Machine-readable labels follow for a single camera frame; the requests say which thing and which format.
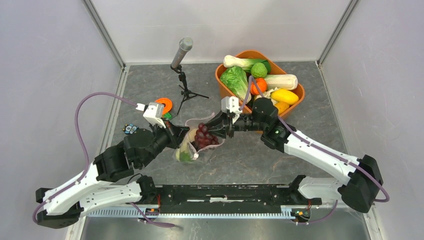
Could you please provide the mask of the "purple toy grapes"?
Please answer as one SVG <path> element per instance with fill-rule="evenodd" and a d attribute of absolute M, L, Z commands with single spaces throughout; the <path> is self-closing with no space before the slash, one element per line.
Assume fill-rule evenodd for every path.
<path fill-rule="evenodd" d="M 203 122 L 198 124 L 198 129 L 195 131 L 194 141 L 191 142 L 194 148 L 198 151 L 211 145 L 218 145 L 219 140 L 216 136 L 208 133 L 208 128 Z"/>

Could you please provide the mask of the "clear zip top bag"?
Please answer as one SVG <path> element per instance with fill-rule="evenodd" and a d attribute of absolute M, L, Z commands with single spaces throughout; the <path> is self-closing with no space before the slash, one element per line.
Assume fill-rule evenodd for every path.
<path fill-rule="evenodd" d="M 206 162 L 215 149 L 223 145 L 225 140 L 210 133 L 204 124 L 215 116 L 214 113 L 203 118 L 192 118 L 185 122 L 188 133 L 174 151 L 174 158 L 181 163 Z"/>

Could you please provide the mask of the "small orange toy pumpkin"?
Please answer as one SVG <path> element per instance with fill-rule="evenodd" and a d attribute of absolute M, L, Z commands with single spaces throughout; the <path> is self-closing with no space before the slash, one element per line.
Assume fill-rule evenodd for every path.
<path fill-rule="evenodd" d="M 256 84 L 254 84 L 254 82 L 250 84 L 250 93 L 252 95 L 258 96 L 260 93 L 264 93 L 267 90 L 268 84 L 264 78 L 256 78 L 255 82 Z"/>

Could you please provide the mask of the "yellow orange toy fruit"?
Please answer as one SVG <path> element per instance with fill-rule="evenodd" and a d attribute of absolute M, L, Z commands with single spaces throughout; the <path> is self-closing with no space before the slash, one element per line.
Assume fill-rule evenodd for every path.
<path fill-rule="evenodd" d="M 274 106 L 277 108 L 278 110 L 278 115 L 282 115 L 287 109 L 290 108 L 290 105 L 284 101 L 281 102 L 277 102 L 274 104 Z"/>

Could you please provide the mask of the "green bumpy custard apple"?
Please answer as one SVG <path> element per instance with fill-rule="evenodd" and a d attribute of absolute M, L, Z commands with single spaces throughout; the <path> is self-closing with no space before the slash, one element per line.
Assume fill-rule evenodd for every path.
<path fill-rule="evenodd" d="M 265 78 L 268 74 L 268 69 L 264 63 L 257 62 L 251 67 L 250 74 L 254 78 Z"/>

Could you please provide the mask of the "yellow toy lemon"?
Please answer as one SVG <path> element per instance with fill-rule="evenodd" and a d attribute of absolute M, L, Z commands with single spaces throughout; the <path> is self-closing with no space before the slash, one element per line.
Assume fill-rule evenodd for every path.
<path fill-rule="evenodd" d="M 287 89 L 278 89 L 276 91 L 273 91 L 270 94 L 270 97 L 271 99 L 277 102 L 285 102 L 290 106 L 294 105 L 299 101 L 299 97 L 295 93 Z"/>

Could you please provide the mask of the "white daikon radish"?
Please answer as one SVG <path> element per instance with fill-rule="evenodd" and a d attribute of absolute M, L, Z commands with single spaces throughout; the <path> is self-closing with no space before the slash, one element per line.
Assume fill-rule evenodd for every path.
<path fill-rule="evenodd" d="M 198 150 L 193 143 L 195 141 L 196 130 L 192 129 L 184 136 L 179 148 L 175 150 L 174 157 L 182 163 L 190 163 L 198 159 Z"/>

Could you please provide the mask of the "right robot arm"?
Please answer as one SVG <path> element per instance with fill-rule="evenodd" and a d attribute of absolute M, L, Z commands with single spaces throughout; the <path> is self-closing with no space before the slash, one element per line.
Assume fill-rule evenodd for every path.
<path fill-rule="evenodd" d="M 212 135 L 232 138 L 235 132 L 261 132 L 261 141 L 270 149 L 295 156 L 330 174 L 330 178 L 301 177 L 289 189 L 289 199 L 302 204 L 307 199 L 324 198 L 343 201 L 351 209 L 368 213 L 385 195 L 383 178 L 375 158 L 356 157 L 334 150 L 303 134 L 278 116 L 270 99 L 260 98 L 253 103 L 251 113 L 240 111 L 236 97 L 225 97 L 221 111 L 205 124 Z"/>

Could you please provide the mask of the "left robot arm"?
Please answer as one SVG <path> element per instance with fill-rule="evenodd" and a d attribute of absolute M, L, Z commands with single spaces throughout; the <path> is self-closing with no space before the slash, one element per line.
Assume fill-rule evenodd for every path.
<path fill-rule="evenodd" d="M 166 120 L 165 127 L 140 128 L 121 142 L 108 147 L 86 165 L 82 173 L 56 188 L 39 188 L 39 206 L 32 220 L 52 229 L 75 224 L 88 213 L 118 204 L 156 204 L 158 190 L 152 177 L 104 190 L 121 179 L 134 175 L 151 163 L 165 148 L 177 149 L 189 132 L 189 127 Z"/>

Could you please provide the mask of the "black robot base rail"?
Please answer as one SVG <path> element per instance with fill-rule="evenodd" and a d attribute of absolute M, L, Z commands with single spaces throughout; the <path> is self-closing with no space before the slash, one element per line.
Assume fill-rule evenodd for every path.
<path fill-rule="evenodd" d="M 289 185 L 162 185 L 136 204 L 159 205 L 162 214 L 276 214 L 281 206 L 321 205 Z"/>

